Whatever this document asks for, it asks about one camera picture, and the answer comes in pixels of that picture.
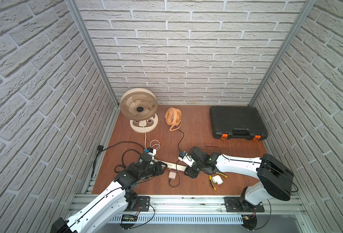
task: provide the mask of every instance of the metal grate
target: metal grate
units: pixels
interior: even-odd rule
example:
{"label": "metal grate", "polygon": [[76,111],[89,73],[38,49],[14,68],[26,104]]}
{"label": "metal grate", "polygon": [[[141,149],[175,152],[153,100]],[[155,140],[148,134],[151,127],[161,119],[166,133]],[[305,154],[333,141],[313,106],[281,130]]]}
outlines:
{"label": "metal grate", "polygon": [[[145,223],[153,214],[139,214],[137,224]],[[122,214],[113,217],[109,223],[121,223]],[[155,214],[149,222],[154,224],[243,224],[239,214]]]}

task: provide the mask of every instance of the white brick wall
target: white brick wall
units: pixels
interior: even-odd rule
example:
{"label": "white brick wall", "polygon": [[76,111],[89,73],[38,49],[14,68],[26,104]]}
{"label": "white brick wall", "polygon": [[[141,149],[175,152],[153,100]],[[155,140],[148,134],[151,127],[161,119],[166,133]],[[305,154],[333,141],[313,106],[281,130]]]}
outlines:
{"label": "white brick wall", "polygon": [[162,104],[208,105],[248,103],[304,3],[76,2],[118,99],[142,87]]}
{"label": "white brick wall", "polygon": [[0,1],[0,232],[66,216],[112,109],[64,1]]}
{"label": "white brick wall", "polygon": [[317,1],[255,106],[316,230],[343,232],[343,1]]}

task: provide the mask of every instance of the fan base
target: fan base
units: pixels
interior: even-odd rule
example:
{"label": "fan base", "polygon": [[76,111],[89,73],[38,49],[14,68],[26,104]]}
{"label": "fan base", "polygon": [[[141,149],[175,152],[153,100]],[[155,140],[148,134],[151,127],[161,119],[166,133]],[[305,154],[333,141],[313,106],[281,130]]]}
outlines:
{"label": "fan base", "polygon": [[154,115],[154,117],[151,117],[147,120],[142,120],[142,121],[135,121],[135,120],[130,120],[130,126],[131,128],[137,132],[137,133],[146,133],[154,130],[157,127],[158,124],[158,116],[157,114]]}

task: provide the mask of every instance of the yellow pliers handle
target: yellow pliers handle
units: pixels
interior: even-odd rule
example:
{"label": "yellow pliers handle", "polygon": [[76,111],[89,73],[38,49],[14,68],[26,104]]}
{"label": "yellow pliers handle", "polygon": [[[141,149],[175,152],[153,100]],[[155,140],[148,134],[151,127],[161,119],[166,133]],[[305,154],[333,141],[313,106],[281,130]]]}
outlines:
{"label": "yellow pliers handle", "polygon": [[212,186],[212,188],[213,188],[214,190],[217,190],[217,189],[214,187],[214,184],[213,184],[213,180],[212,180],[212,176],[211,176],[211,175],[209,175],[209,182],[210,182],[210,185]]}

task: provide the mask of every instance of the pliers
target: pliers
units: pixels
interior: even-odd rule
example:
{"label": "pliers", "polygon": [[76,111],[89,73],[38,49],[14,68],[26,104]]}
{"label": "pliers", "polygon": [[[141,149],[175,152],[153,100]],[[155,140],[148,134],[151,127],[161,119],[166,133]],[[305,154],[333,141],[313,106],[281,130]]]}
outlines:
{"label": "pliers", "polygon": [[[224,176],[224,177],[227,178],[227,176],[226,176],[225,174],[223,174],[223,173],[216,172],[216,174],[221,175],[221,176]],[[217,190],[217,189],[215,188],[215,186],[214,186],[214,182],[213,182],[213,180],[212,180],[212,175],[209,175],[209,182],[210,182],[211,187],[212,187],[214,190]]]}

